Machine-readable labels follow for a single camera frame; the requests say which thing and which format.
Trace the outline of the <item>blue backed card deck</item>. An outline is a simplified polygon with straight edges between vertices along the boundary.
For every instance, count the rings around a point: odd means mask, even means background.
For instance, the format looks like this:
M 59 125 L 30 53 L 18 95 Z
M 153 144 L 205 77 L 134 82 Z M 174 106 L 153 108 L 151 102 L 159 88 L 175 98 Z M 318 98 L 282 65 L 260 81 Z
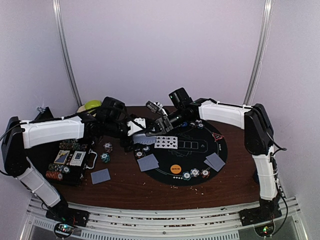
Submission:
M 134 144 L 152 145 L 156 142 L 156 136 L 147 136 L 144 133 L 137 133 L 132 136 Z

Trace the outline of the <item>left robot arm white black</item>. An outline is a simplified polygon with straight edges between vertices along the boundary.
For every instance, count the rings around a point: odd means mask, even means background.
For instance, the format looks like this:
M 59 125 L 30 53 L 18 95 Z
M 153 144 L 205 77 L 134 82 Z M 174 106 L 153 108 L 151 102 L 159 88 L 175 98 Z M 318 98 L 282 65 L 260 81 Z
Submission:
M 155 122 L 150 118 L 144 121 L 142 124 L 136 115 L 128 113 L 122 101 L 112 97 L 105 97 L 100 106 L 68 116 L 35 120 L 12 116 L 0 138 L 5 174 L 18 179 L 52 209 L 55 217 L 67 222 L 72 211 L 41 170 L 57 154 L 58 143 L 101 136 L 128 140 L 141 131 L 153 133 Z

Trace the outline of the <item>blue white 10 chip stack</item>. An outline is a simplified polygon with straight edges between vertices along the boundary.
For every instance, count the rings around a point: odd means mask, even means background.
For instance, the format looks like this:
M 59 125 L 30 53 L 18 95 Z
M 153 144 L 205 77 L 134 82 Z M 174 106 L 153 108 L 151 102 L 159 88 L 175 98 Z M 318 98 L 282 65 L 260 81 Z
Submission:
M 106 153 L 111 153 L 113 151 L 113 145 L 110 142 L 106 142 L 103 147 Z

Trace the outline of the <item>orange chip bottom mat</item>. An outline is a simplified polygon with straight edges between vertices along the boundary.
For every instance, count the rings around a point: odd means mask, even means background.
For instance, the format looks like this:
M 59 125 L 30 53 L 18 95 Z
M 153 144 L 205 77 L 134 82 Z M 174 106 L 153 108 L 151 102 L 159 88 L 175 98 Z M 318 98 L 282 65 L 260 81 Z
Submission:
M 210 171 L 209 171 L 209 170 L 203 169 L 203 170 L 201 171 L 201 177 L 202 177 L 202 178 L 208 178 L 209 176 L 210 176 Z

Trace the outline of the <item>green blue 50 chip stack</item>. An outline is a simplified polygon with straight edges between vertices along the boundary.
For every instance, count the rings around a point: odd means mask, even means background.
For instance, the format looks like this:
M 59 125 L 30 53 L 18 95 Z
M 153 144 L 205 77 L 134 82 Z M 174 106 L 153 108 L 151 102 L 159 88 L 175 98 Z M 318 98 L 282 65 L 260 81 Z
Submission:
M 109 155 L 109 153 L 103 153 L 101 156 L 100 156 L 101 160 L 103 163 L 108 163 L 110 160 L 111 160 L 111 157 Z

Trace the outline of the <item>blue white chip bottom mat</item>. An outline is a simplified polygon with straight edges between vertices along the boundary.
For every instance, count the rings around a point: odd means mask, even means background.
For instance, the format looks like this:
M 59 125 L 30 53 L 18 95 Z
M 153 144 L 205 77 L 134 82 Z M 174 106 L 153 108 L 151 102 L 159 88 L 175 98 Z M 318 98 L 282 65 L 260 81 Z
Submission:
M 200 175 L 200 170 L 197 168 L 193 168 L 190 170 L 190 175 L 194 178 L 198 177 Z

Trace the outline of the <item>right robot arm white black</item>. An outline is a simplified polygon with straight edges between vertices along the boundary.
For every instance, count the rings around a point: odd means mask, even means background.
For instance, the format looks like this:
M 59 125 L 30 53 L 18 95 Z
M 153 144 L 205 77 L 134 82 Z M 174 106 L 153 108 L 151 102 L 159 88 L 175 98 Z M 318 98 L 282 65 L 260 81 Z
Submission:
M 244 130 L 244 146 L 252 155 L 260 186 L 256 216 L 266 221 L 276 212 L 281 198 L 278 168 L 274 158 L 282 147 L 275 143 L 274 130 L 265 107 L 257 103 L 232 105 L 212 98 L 179 101 L 177 110 L 155 120 L 156 133 L 164 135 L 185 121 L 215 121 Z

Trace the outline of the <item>orange big blind button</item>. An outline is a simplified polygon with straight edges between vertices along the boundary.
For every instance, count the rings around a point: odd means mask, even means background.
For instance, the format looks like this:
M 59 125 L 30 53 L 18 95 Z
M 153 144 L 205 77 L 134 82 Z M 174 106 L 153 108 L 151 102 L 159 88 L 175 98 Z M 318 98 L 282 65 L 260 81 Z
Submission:
M 170 167 L 170 171 L 172 174 L 179 174 L 181 171 L 182 171 L 182 168 L 180 165 L 178 164 L 173 164 L 171 167 Z

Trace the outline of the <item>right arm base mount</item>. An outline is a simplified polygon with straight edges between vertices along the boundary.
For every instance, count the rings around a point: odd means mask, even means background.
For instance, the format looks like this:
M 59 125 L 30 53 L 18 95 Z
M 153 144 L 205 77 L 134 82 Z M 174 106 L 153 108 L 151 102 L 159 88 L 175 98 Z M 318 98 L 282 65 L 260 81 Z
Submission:
M 239 212 L 242 226 L 255 225 L 282 216 L 278 204 L 272 201 L 260 202 L 258 207 L 243 209 Z

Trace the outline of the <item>green chip bottom mat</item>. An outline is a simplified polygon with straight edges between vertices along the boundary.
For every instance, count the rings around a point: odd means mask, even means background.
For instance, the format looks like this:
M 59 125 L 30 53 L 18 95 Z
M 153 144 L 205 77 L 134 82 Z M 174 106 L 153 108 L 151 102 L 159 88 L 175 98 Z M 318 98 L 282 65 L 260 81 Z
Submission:
M 190 174 L 190 172 L 184 172 L 182 174 L 182 179 L 185 181 L 189 181 L 192 178 L 192 175 Z

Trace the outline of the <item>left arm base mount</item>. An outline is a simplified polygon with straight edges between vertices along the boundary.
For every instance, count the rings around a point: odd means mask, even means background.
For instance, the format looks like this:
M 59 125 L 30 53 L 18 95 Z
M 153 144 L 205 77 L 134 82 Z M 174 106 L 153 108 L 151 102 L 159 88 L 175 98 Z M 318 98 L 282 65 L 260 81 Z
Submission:
M 63 198 L 54 206 L 46 205 L 46 217 L 72 227 L 86 227 L 90 213 L 86 210 L 70 208 Z

